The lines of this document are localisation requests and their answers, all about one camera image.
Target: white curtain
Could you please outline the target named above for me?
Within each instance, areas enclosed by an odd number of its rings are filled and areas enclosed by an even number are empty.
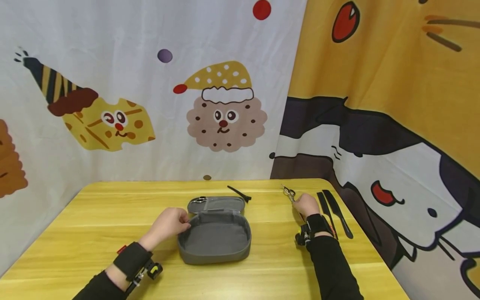
[[[1,0],[0,274],[91,182],[269,178],[305,3]]]

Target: black sleeve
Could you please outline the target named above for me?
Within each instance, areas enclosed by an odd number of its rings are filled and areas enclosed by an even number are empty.
[[[73,300],[125,300],[127,295],[107,276],[105,271],[95,275],[92,280],[73,298]]]
[[[319,236],[307,245],[322,300],[363,300],[357,280],[337,240]]]

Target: yellow table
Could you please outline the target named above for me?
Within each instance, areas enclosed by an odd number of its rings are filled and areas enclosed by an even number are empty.
[[[333,187],[321,179],[98,182],[85,187],[0,279],[0,298],[71,299],[107,267],[124,244],[138,240],[166,207],[186,207],[194,197],[252,197],[245,216],[252,228],[250,256],[228,264],[191,266],[181,260],[176,240],[154,251],[164,272],[144,278],[129,299],[319,299],[306,249],[297,249],[298,217],[283,195],[283,183],[297,192],[330,190],[354,234],[345,236],[334,216],[340,244],[365,299],[408,299]]]

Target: hand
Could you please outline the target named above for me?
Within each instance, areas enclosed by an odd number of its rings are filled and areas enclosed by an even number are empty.
[[[190,228],[188,221],[188,214],[183,208],[169,207],[156,218],[138,243],[146,250],[152,251],[162,241]]]
[[[302,194],[300,198],[293,203],[293,207],[305,218],[320,214],[320,207],[318,206],[317,200],[308,194]]]

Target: red dot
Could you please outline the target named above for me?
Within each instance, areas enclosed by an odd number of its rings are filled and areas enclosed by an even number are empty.
[[[259,20],[265,20],[272,12],[272,7],[267,0],[258,0],[253,6],[253,15]]]
[[[187,86],[184,84],[179,84],[173,88],[175,94],[181,94],[187,90]]]

